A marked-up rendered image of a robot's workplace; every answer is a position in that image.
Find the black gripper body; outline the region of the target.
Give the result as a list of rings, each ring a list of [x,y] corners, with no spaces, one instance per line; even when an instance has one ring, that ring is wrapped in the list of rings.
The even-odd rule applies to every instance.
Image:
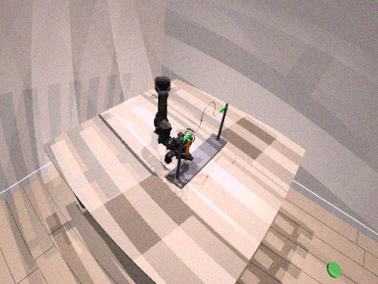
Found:
[[[192,137],[190,137],[189,138],[189,140],[193,140],[193,138]],[[168,138],[167,139],[167,141],[165,142],[165,146],[166,146],[166,149],[168,150],[168,149],[170,149],[170,151],[167,153],[167,154],[165,154],[165,158],[164,158],[164,162],[167,164],[167,165],[169,165],[171,162],[172,162],[172,157],[173,156],[177,156],[177,152],[178,152],[178,150],[179,150],[179,146],[180,146],[180,144],[178,144],[177,146],[176,146],[176,148],[175,148],[175,150],[169,145],[169,141],[173,141],[173,138],[172,137],[170,137],[170,138]],[[187,144],[187,140],[183,143],[183,148],[184,148],[184,146]]]

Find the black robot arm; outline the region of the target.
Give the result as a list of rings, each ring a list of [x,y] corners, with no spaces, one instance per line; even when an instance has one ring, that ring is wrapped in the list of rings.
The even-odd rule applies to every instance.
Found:
[[[156,118],[154,118],[154,133],[158,135],[157,143],[163,144],[168,138],[170,138],[170,132],[172,130],[171,123],[168,122],[167,117],[167,101],[168,93],[171,90],[171,79],[166,77],[155,78],[155,91],[158,94],[158,112],[156,113]],[[180,143],[180,138],[185,137],[185,134],[179,132],[178,136],[173,137],[173,141],[169,141],[169,145],[175,150],[176,146]]]

